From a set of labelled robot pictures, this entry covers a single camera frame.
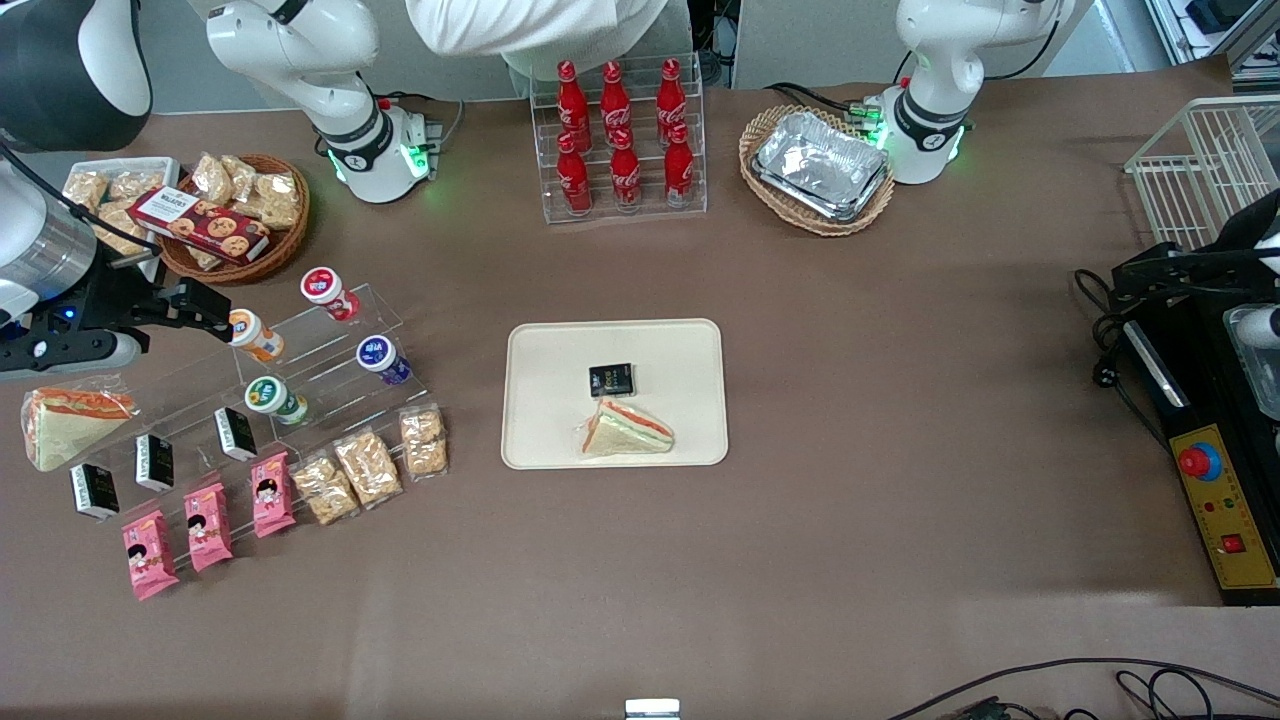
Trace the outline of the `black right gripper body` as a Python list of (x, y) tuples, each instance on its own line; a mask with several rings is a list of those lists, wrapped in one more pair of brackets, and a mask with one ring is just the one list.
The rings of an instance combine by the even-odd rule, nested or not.
[(108, 354), (148, 337), (140, 328), (120, 327), (120, 311), (142, 299), (161, 299), (163, 288), (138, 266), (93, 266), (64, 295), (40, 301), (27, 313), (3, 313), (3, 345), (45, 341), (54, 354)]

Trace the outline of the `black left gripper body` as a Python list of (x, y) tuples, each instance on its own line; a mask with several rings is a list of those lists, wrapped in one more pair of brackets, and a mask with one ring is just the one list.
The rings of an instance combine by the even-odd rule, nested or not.
[(1196, 252), (1207, 281), (1222, 281), (1256, 297), (1277, 297), (1279, 236), (1271, 234), (1239, 249), (1212, 243)]

